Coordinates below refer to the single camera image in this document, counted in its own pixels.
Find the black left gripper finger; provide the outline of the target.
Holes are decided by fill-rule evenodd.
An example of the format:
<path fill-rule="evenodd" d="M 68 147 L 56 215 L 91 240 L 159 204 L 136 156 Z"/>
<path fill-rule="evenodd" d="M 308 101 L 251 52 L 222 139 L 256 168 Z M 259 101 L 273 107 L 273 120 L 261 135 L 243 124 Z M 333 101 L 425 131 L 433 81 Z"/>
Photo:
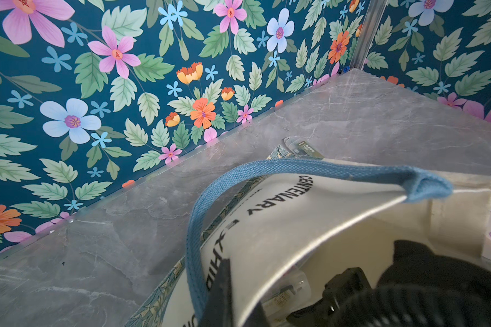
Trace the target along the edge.
<path fill-rule="evenodd" d="M 199 322 L 200 327 L 232 327 L 233 305 L 230 275 L 230 260 L 224 259 L 220 264 L 214 284 L 209 293 L 209 300 Z"/>

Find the cream floral canvas tote bag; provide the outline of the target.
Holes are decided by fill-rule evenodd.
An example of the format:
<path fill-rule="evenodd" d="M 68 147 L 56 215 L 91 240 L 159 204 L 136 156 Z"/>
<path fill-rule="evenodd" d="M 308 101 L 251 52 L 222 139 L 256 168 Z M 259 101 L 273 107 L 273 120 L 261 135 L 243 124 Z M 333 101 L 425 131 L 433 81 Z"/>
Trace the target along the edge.
<path fill-rule="evenodd" d="M 393 263 L 394 242 L 483 267 L 491 177 L 285 157 L 245 163 L 216 179 L 192 210 L 185 256 L 128 326 L 199 326 L 220 264 L 230 260 L 232 326 L 292 326 L 326 283 L 360 267 L 371 287 Z M 310 300 L 268 318 L 261 299 L 304 271 Z"/>

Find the clear green compass set case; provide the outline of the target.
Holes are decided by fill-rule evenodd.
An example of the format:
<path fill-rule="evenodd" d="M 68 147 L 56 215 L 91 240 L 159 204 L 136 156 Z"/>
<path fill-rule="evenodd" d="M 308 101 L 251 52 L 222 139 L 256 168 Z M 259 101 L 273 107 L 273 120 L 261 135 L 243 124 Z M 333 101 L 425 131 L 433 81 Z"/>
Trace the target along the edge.
<path fill-rule="evenodd" d="M 296 156 L 323 159 L 323 155 L 319 153 L 311 144 L 299 136 L 288 136 L 283 139 L 285 147 Z"/>

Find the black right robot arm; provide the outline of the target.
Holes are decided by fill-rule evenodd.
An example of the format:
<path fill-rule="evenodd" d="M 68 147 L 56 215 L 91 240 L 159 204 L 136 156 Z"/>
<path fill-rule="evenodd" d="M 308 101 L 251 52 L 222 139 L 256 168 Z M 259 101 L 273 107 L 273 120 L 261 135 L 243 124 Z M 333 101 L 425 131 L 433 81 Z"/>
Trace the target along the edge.
<path fill-rule="evenodd" d="M 491 326 L 491 271 L 394 242 L 392 265 L 375 287 L 360 267 L 325 285 L 322 298 L 287 317 L 292 326 Z"/>

